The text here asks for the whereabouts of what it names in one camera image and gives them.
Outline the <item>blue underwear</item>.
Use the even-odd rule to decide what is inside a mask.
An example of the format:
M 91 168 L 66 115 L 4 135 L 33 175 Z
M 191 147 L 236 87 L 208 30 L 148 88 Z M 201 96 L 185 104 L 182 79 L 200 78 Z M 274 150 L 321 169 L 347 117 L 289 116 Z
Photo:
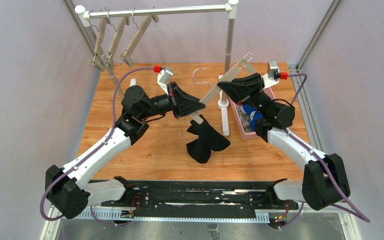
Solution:
M 250 104 L 244 104 L 240 107 L 240 112 L 244 115 L 248 115 L 250 118 L 250 126 L 253 132 L 256 131 L 257 120 L 262 119 L 264 116 Z

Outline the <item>grey underwear beige waistband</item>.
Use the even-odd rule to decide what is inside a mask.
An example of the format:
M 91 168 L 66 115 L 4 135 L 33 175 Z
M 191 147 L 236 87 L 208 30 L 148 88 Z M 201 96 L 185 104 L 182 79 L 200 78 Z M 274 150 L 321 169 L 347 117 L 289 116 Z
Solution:
M 249 116 L 246 114 L 243 114 L 243 113 L 239 113 L 238 115 L 239 115 L 241 125 L 244 129 L 244 132 L 246 132 L 246 133 L 253 132 L 251 124 L 250 124 Z

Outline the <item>beige hanger of grey underwear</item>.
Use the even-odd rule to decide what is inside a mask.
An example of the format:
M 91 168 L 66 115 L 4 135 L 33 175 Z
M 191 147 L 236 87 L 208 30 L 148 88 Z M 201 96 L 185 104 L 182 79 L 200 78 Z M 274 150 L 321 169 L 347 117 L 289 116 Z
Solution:
M 104 64 L 106 67 L 112 65 L 113 57 L 117 51 L 118 45 L 120 43 L 123 31 L 125 26 L 128 26 L 130 24 L 130 17 L 124 16 L 121 18 L 120 22 L 118 23 L 117 27 L 115 28 L 115 34 L 113 36 L 112 42 L 109 46 L 109 49 L 106 54 L 106 58 L 104 60 Z

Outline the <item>beige hanger of blue underwear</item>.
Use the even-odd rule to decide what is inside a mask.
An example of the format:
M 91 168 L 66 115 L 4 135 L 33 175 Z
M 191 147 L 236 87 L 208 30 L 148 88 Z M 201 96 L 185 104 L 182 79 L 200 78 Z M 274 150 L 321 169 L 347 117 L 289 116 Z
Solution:
M 137 28 L 137 31 L 133 37 L 133 39 L 130 41 L 128 46 L 126 47 L 125 51 L 119 54 L 120 58 L 120 65 L 128 65 L 129 67 L 133 67 L 135 65 L 135 62 L 132 59 L 132 54 L 134 50 L 137 48 L 140 40 L 144 36 L 146 30 L 148 29 L 151 22 L 158 23 L 159 17 L 158 15 L 148 15 L 144 21 L 140 24 L 140 26 Z

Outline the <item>black underwear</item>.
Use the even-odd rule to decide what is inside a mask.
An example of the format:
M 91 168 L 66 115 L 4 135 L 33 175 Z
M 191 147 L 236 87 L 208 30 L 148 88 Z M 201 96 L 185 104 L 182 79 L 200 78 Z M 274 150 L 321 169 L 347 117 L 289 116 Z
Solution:
M 198 124 L 195 120 L 187 132 L 197 136 L 197 139 L 186 144 L 189 156 L 200 164 L 206 164 L 212 152 L 221 152 L 231 145 L 231 142 L 216 131 L 202 114 L 199 115 L 203 122 Z

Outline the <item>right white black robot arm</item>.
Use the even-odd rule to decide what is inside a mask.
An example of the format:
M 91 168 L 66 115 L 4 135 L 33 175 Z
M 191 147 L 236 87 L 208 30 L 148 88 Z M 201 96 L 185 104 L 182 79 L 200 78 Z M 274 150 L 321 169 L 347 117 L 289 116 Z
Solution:
M 342 200 L 347 200 L 351 190 L 342 158 L 326 154 L 309 145 L 289 128 L 295 119 L 292 102 L 270 98 L 264 89 L 278 80 L 291 76 L 286 72 L 275 74 L 271 80 L 267 74 L 254 73 L 232 81 L 219 81 L 217 86 L 237 105 L 253 113 L 251 126 L 257 136 L 280 149 L 302 170 L 302 181 L 279 180 L 272 185 L 280 201 L 305 202 L 314 210 L 321 210 Z

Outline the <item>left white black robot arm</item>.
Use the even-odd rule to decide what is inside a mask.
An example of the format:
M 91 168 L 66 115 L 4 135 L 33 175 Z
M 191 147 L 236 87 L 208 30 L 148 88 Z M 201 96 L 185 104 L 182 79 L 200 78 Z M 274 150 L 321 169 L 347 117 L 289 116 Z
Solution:
M 50 166 L 45 172 L 45 193 L 66 219 L 73 219 L 90 205 L 123 197 L 127 182 L 115 177 L 90 183 L 92 177 L 118 153 L 135 144 L 148 130 L 148 119 L 172 112 L 179 119 L 206 107 L 199 99 L 183 91 L 175 82 L 165 85 L 165 93 L 149 97 L 139 85 L 130 86 L 121 101 L 122 115 L 93 147 L 62 167 Z

